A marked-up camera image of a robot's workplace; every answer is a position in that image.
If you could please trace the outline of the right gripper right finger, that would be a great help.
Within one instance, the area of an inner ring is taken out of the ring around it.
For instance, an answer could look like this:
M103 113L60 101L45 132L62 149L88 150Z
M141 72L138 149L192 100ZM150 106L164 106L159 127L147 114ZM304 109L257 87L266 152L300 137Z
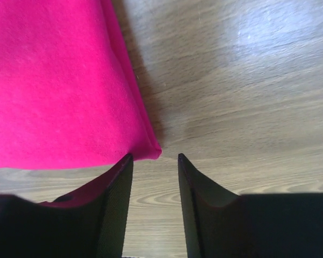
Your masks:
M323 193L237 195L184 154L178 177L188 257L323 257Z

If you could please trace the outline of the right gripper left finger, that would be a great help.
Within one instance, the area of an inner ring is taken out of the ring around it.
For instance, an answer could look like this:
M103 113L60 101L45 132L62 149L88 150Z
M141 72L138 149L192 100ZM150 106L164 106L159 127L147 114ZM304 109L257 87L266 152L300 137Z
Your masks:
M134 160L52 202L0 194L0 257L121 257Z

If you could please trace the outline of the magenta t shirt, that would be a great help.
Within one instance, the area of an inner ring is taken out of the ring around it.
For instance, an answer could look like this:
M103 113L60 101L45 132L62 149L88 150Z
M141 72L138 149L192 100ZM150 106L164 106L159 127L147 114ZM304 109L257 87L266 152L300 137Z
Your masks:
M0 1L0 168L161 152L111 1Z

